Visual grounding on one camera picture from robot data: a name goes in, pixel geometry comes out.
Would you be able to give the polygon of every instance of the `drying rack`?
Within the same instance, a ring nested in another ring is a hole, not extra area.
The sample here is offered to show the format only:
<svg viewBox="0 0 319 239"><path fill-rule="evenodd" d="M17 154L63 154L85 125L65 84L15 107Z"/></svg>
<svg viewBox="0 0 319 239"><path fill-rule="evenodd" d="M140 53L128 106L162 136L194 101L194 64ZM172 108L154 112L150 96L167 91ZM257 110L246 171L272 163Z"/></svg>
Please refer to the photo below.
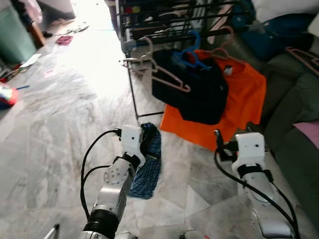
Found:
<svg viewBox="0 0 319 239"><path fill-rule="evenodd" d="M221 7L228 4L239 4L243 11L212 14L212 12L218 12ZM227 29L210 31L207 27L209 20L213 18L219 18L220 20L221 17L234 15L245 15L250 19L250 22L254 20L250 10L240 0L116 0L116 11L119 28L118 37L122 51L127 58L131 56L132 49L147 44L145 41L139 40L143 36L150 38L154 45L180 42L182 48L185 41L195 39L194 35L188 32L196 30L200 33L202 39L201 47L205 48L207 37L229 34ZM234 32L248 30L249 26L234 28ZM163 112L143 115L138 113L129 69L128 75L136 119L163 114Z"/></svg>

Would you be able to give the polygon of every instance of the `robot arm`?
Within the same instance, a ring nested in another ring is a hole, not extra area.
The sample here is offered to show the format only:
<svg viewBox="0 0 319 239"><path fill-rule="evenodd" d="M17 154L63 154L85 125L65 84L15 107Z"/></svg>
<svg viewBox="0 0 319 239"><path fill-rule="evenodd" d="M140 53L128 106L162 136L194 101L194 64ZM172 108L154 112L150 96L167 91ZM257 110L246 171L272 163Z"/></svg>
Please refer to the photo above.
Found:
<svg viewBox="0 0 319 239"><path fill-rule="evenodd" d="M142 138L140 127L122 128L123 156L117 156L105 171L104 185L80 239L114 239L136 171L145 163L140 150Z"/></svg>
<svg viewBox="0 0 319 239"><path fill-rule="evenodd" d="M218 146L224 147L220 132L215 133ZM265 170L264 137L256 132L237 134L236 141L231 142L228 148L228 154L225 151L220 154L221 161L230 159L233 162L233 173L237 178L277 202L278 191L269 179L270 172ZM252 225L257 239L294 238L288 221L266 199L241 184L238 184L238 192L246 193L252 203Z"/></svg>

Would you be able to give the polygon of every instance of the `orange shirt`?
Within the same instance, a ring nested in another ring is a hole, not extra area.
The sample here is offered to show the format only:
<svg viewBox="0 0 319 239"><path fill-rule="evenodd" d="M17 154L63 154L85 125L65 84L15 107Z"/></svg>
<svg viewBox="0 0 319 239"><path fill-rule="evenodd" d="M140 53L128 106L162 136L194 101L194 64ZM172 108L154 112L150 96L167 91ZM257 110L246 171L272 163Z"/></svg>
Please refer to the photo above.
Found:
<svg viewBox="0 0 319 239"><path fill-rule="evenodd" d="M209 55L202 50L195 51L199 60ZM214 151L216 139L214 130L219 129L225 141L229 141L238 128L244 129L248 122L259 124L266 94L266 79L248 63L234 60L214 59L223 71L231 66L230 75L224 74L228 84L228 96L220 122L207 125L183 120L178 109L166 105L160 128Z"/></svg>

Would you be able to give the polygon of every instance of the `plastic hanger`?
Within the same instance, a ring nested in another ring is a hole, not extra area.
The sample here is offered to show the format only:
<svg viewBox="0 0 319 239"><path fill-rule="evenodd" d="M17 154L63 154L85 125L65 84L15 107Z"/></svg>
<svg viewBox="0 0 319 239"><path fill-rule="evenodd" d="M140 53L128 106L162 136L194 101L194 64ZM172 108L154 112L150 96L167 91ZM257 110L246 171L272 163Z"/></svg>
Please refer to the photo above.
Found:
<svg viewBox="0 0 319 239"><path fill-rule="evenodd" d="M194 52L194 50L198 49L199 46L200 46L200 35L197 31L191 31L189 32L193 35L195 35L195 45L194 46L191 46L185 50L182 50L181 52L173 52L173 57L176 57L180 62L182 62L183 64L185 64L186 66L190 66L190 67L193 67L193 68L196 68L197 66L201 66L202 68L204 68L205 70L210 70L211 67L209 66L206 66L204 63L202 63L196 53ZM192 64L188 61L185 61L183 60L183 55L185 53L189 52L190 54L192 54L192 56L195 58L195 64Z"/></svg>
<svg viewBox="0 0 319 239"><path fill-rule="evenodd" d="M168 85L168 86L170 86L170 87L173 87L173 88L175 88L175 89L178 89L178 90L180 90L180 91L190 92L191 88L190 88L189 85L184 85L184 82L183 82L180 78L178 78L176 75L174 75L172 72L168 71L167 69L165 69L165 68L159 66L159 65L156 63L156 61L153 59L153 43L152 43L151 39L149 39L148 37L145 36L145 37L140 38L140 40L145 40L145 41L148 42L149 47L150 47L150 51L149 51L147 54L141 56L140 58L126 58L126 59L123 60L123 62L131 62L131 63L132 63L132 62L137 62L137 63L140 63L141 65L143 65L143 63L144 63L145 61L151 61L152 65L153 65L153 67L152 67L152 72L153 72L153 73L156 73L156 72L158 72L158 71L162 71L162 72L166 73L167 75L169 75L169 76L170 76L171 78L173 78L174 80L176 80L176 82L177 82L179 85L175 85L175 84L172 84L172 83L170 83L170 82L168 82L168 81L165 81L165 80L163 80L163 79L160 79L160 78L154 76L153 74L152 74L152 79L154 79L154 80L156 80L156 81L158 81L158 82L161 82L161 83L163 83L163 84L165 84L165 85ZM136 72L136 73L138 73L138 74L141 74L141 75L144 75L144 74L145 74L145 72L140 71L140 70L133 70L133 69L131 69L131 70L134 71L134 72Z"/></svg>
<svg viewBox="0 0 319 239"><path fill-rule="evenodd" d="M235 35L234 30L230 26L223 26L220 29L228 29L229 32L230 32L230 39L228 41L223 42L220 45L220 47L215 48L215 49L213 49L211 51L204 51L204 53L208 53L208 54L210 54L211 56L213 56L214 58L217 58L217 59L221 59L221 60L229 60L229 59L231 59L231 60L237 61L238 63L244 65L245 64L244 61L238 60L235 57L230 56L228 51L224 49L225 45L228 45L228 44L230 44L230 43L232 43L234 41L234 35ZM214 54L217 51L223 52L225 54L225 56L219 56L219 55Z"/></svg>
<svg viewBox="0 0 319 239"><path fill-rule="evenodd" d="M315 69L311 64L309 64L307 61L305 61L302 57L300 57L296 52L299 52L305 56L308 56L310 58L313 58L311 60L312 63L314 63L315 65L319 66L319 64L317 63L317 61L319 60L317 56L311 55L308 52L296 49L296 48L292 48L292 47L286 47L286 51L289 52L290 54L292 54L294 57L296 57L298 60L300 60L305 66L307 66L310 70L312 70L317 76L319 76L319 71L317 69Z"/></svg>

